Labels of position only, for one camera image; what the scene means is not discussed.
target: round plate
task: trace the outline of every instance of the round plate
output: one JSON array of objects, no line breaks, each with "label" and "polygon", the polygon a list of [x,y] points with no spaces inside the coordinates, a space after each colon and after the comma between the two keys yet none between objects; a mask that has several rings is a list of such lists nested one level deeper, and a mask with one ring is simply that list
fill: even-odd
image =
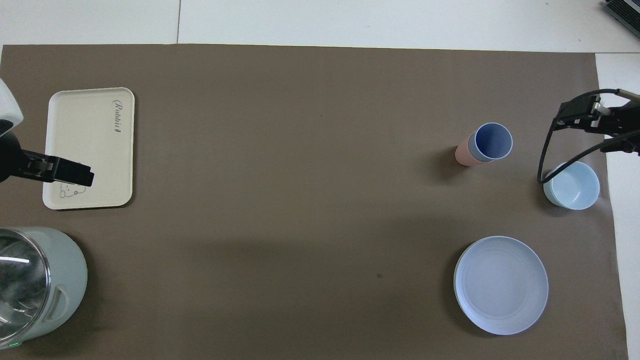
[{"label": "round plate", "polygon": [[547,305],[547,272],[536,253],[507,236],[471,244],[454,273],[456,299],[482,330],[512,335],[528,329]]}]

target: lid rim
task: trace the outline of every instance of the lid rim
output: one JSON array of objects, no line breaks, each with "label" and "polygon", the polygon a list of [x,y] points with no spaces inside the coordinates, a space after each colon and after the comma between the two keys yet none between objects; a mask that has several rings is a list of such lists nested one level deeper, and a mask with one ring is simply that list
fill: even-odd
[{"label": "lid rim", "polygon": [[25,335],[38,322],[38,319],[44,312],[44,308],[47,305],[47,301],[49,301],[49,294],[51,292],[51,272],[49,268],[49,260],[47,259],[47,256],[45,255],[44,250],[42,250],[42,248],[38,245],[38,243],[34,241],[32,238],[30,238],[28,235],[16,229],[0,227],[0,236],[1,235],[7,235],[14,238],[19,238],[20,240],[24,240],[30,246],[32,246],[40,256],[40,260],[42,261],[42,264],[44,266],[44,274],[45,274],[45,293],[44,293],[44,298],[42,299],[42,303],[38,308],[38,311],[36,311],[36,313],[29,320],[29,322],[24,324],[18,331],[14,332],[13,334],[7,335],[3,338],[0,338],[0,348],[4,348],[10,343],[15,342],[16,338],[19,338]]}]

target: pot handle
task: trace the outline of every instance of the pot handle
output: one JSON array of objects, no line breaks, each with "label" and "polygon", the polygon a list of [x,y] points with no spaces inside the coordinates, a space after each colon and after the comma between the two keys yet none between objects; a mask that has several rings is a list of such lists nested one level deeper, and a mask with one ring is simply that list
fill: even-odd
[{"label": "pot handle", "polygon": [[59,286],[56,285],[53,290],[53,299],[51,300],[51,307],[47,314],[44,316],[42,321],[45,322],[54,322],[60,320],[69,309],[69,296],[67,295],[67,291],[65,290],[64,285]]}]

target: white table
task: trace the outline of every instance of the white table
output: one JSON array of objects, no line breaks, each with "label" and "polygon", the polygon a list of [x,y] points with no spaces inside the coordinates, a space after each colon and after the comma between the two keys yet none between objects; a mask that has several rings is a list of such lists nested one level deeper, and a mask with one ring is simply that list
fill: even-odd
[{"label": "white table", "polygon": [[[640,39],[596,0],[0,0],[0,51],[194,42],[596,53],[600,87],[640,93]],[[640,160],[616,153],[607,162],[628,353],[638,360]]]}]

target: cartoon drawing on tray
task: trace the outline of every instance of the cartoon drawing on tray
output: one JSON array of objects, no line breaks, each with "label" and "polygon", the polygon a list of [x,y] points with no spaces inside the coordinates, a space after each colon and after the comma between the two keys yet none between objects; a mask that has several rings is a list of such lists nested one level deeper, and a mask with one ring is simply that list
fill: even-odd
[{"label": "cartoon drawing on tray", "polygon": [[60,183],[60,198],[72,197],[86,191],[86,186]]}]

